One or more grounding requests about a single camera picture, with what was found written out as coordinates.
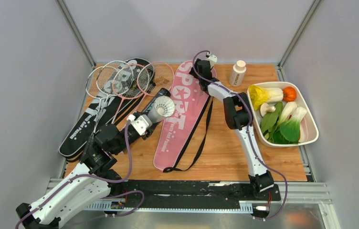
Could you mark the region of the white shuttlecock tube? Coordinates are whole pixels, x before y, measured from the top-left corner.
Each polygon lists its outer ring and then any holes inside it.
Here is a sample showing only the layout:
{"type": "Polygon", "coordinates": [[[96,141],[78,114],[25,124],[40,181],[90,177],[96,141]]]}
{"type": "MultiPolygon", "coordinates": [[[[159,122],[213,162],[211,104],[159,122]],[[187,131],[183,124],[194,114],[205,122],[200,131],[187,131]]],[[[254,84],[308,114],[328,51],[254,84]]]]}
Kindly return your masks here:
{"type": "Polygon", "coordinates": [[[175,112],[175,103],[170,97],[162,96],[156,100],[154,108],[147,115],[153,124],[171,117],[175,112]]]}

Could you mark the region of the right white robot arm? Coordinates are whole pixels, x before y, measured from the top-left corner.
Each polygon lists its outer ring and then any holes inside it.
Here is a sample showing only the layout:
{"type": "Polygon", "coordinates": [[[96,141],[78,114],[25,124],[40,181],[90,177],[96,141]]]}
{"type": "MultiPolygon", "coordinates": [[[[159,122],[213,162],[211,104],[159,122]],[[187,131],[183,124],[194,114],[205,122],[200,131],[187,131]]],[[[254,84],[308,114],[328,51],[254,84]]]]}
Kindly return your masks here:
{"type": "Polygon", "coordinates": [[[263,199],[270,188],[275,185],[271,172],[279,174],[288,191],[288,181],[279,171],[269,167],[261,156],[258,143],[254,136],[253,114],[251,106],[247,104],[246,93],[237,93],[224,86],[220,80],[211,76],[211,70],[217,57],[209,50],[203,50],[192,58],[190,74],[198,79],[201,89],[209,96],[222,102],[225,121],[229,129],[233,130],[243,149],[250,180],[249,192],[254,199],[263,199]]]}

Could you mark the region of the black shuttlecock tube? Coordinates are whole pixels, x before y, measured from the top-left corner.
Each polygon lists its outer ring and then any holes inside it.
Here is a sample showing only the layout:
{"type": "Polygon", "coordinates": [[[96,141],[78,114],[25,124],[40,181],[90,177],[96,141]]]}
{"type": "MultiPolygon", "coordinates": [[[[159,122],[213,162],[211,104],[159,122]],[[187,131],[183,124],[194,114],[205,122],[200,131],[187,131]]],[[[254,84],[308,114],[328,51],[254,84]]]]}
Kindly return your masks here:
{"type": "Polygon", "coordinates": [[[151,111],[153,111],[155,108],[155,103],[156,103],[156,100],[159,98],[159,97],[162,97],[162,96],[171,96],[171,93],[168,89],[166,88],[162,88],[160,89],[157,94],[155,96],[153,96],[153,98],[151,99],[151,101],[146,105],[146,107],[141,110],[139,113],[141,115],[148,115],[151,111]]]}

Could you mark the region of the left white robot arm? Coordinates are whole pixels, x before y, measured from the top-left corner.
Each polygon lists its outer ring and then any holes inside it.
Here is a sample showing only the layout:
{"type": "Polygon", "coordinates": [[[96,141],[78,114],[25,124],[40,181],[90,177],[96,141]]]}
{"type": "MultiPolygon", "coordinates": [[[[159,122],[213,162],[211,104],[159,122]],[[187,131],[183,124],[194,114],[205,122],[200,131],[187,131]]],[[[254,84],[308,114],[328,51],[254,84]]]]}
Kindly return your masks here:
{"type": "Polygon", "coordinates": [[[16,228],[60,229],[96,200],[116,198],[133,170],[130,145],[148,138],[155,130],[145,114],[130,115],[122,129],[104,125],[90,137],[79,163],[50,192],[37,201],[16,208],[16,228]]]}

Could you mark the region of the pink racket cover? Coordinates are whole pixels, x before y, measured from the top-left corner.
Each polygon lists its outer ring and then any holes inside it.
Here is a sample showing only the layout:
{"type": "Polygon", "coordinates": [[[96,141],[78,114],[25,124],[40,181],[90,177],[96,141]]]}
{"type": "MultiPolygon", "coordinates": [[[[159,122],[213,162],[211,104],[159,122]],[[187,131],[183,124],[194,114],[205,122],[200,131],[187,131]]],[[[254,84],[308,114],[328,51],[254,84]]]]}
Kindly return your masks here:
{"type": "Polygon", "coordinates": [[[201,89],[199,80],[190,74],[192,70],[193,62],[188,60],[177,68],[174,75],[170,93],[175,110],[174,114],[162,124],[153,159],[154,167],[164,173],[181,171],[177,165],[206,109],[208,109],[206,129],[209,126],[213,102],[201,89]]]}

